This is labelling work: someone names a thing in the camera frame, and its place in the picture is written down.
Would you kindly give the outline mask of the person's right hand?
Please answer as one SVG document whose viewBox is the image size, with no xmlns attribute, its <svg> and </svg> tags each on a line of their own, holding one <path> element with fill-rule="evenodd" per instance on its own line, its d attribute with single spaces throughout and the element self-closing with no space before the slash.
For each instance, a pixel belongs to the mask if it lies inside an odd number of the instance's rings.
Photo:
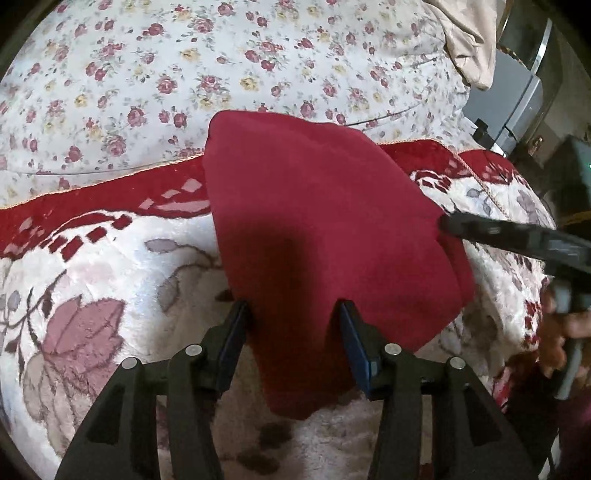
<svg viewBox="0 0 591 480">
<path fill-rule="evenodd" d="M 550 287 L 542 291 L 542 322 L 539 328 L 539 364 L 550 378 L 556 370 L 566 366 L 565 342 L 569 339 L 590 338 L 590 311 L 558 314 Z"/>
</svg>

